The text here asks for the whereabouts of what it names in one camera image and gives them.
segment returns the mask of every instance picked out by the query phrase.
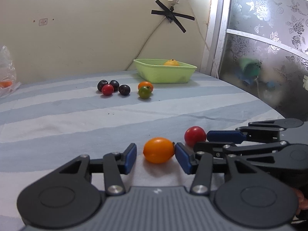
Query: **light green basket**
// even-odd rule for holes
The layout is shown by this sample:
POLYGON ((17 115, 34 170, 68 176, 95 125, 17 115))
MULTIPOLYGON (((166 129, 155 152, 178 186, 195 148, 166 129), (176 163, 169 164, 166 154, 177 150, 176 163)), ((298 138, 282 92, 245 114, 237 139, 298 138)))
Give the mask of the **light green basket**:
POLYGON ((180 66, 164 66, 168 60, 136 59, 134 64, 138 74, 148 82, 158 83, 187 83, 196 66, 178 62, 180 66))

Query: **black tape cross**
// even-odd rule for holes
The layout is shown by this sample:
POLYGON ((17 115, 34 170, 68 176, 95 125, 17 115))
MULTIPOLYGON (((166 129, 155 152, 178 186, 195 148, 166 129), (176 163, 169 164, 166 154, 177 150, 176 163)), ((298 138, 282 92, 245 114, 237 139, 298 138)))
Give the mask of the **black tape cross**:
POLYGON ((160 10, 152 10, 151 14, 153 15, 163 15, 166 16, 167 19, 169 20, 170 23, 172 23, 172 21, 175 22, 176 25, 178 25, 178 27, 183 31, 183 33, 186 32, 186 29, 182 26, 182 24, 178 21, 178 19, 176 19, 176 17, 183 17, 189 20, 195 20, 194 17, 192 16, 188 16, 188 15, 183 15, 183 14, 179 14, 179 13, 175 13, 174 8, 171 7, 170 9, 168 9, 165 5, 163 5, 163 3, 159 0, 155 1, 158 6, 160 6, 164 11, 160 11, 160 10))

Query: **plastic bag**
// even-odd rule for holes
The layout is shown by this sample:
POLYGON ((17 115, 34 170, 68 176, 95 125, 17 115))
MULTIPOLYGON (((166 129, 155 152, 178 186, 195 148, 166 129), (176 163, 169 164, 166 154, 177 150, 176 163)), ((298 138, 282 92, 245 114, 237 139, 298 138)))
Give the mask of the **plastic bag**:
POLYGON ((20 82, 16 82, 16 71, 6 46, 0 45, 0 97, 14 92, 20 82))

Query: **electrical cord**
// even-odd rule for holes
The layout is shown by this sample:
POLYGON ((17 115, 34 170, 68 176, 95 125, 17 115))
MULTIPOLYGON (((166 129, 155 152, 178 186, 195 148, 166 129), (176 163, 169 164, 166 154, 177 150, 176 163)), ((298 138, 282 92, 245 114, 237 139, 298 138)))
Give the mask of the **electrical cord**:
POLYGON ((209 46, 207 45, 206 40, 205 40, 205 38, 203 37, 203 35, 202 35, 202 33, 201 33, 201 30, 200 30, 200 26, 199 26, 198 20, 197 20, 197 18, 196 18, 196 15, 195 15, 195 13, 194 13, 194 11, 193 11, 192 6, 190 5, 189 0, 187 0, 187 2, 188 2, 188 5, 189 5, 189 7, 190 7, 190 10, 192 11, 192 15, 193 15, 193 16, 194 16, 194 18, 195 18, 195 22, 196 22, 196 25, 197 25, 197 28, 198 28, 199 34, 200 34, 200 36, 201 36, 202 40, 204 41, 205 47, 206 47, 206 48, 207 48, 207 50, 208 50, 208 55, 209 55, 209 57, 211 58, 211 60, 213 61, 214 65, 215 65, 217 79, 219 79, 219 75, 218 75, 218 65, 216 64, 216 62, 215 62, 215 60, 214 60, 214 56, 211 54, 210 48, 209 48, 209 46))
POLYGON ((129 67, 133 64, 134 60, 138 58, 138 56, 140 55, 141 51, 143 50, 144 46, 147 44, 148 40, 151 38, 151 36, 154 34, 154 32, 158 29, 158 27, 163 23, 163 21, 166 19, 166 17, 164 17, 160 23, 155 27, 155 29, 150 33, 150 35, 147 37, 147 39, 145 40, 145 42, 143 43, 143 45, 141 46, 139 52, 135 55, 135 57, 132 59, 132 61, 129 63, 129 65, 126 67, 125 70, 128 70, 129 67))
POLYGON ((260 98, 260 91, 259 91, 259 81, 258 81, 258 76, 257 76, 257 78, 255 79, 255 81, 256 81, 256 84, 257 84, 257 93, 258 93, 258 97, 259 97, 259 99, 261 99, 261 98, 260 98))

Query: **blue and white striped fabric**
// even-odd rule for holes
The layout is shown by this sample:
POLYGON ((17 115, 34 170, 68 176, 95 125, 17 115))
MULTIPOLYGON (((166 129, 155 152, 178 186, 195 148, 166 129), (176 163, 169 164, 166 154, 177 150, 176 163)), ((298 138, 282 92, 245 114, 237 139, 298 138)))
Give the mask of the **blue and white striped fabric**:
MULTIPOLYGON (((80 154, 101 158, 136 143, 138 157, 125 185, 185 185, 175 158, 153 165, 143 159, 150 138, 184 142, 191 126, 235 129, 249 121, 282 116, 256 97, 213 77, 194 73, 187 84, 155 85, 151 99, 140 100, 135 71, 96 74, 70 80, 23 85, 0 98, 0 231, 17 231, 23 223, 16 209, 19 192, 30 183, 80 154), (127 97, 97 92, 98 81, 117 80, 131 87, 127 97)), ((214 177, 213 184, 221 183, 214 177)), ((93 184, 103 189, 102 175, 93 184)))

